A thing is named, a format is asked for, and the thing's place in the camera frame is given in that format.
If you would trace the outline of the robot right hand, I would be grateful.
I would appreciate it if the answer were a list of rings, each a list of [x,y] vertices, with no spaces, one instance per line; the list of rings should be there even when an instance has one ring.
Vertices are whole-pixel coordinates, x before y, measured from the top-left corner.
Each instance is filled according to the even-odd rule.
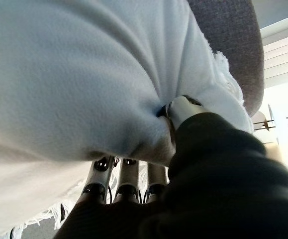
[[[176,153],[155,202],[99,202],[88,186],[58,239],[288,239],[288,170],[263,144],[198,101],[164,107]]]

